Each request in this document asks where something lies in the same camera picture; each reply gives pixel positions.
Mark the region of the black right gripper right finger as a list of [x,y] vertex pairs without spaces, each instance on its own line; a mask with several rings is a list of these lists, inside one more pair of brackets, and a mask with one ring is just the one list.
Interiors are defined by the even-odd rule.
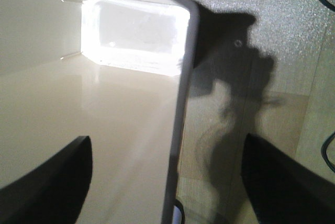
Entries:
[[334,223],[334,183],[247,134],[242,182],[258,223]]

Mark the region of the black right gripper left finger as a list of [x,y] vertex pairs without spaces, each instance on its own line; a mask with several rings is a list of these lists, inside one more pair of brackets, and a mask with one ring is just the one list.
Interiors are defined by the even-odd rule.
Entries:
[[93,173],[92,144],[80,136],[1,188],[1,223],[76,223]]

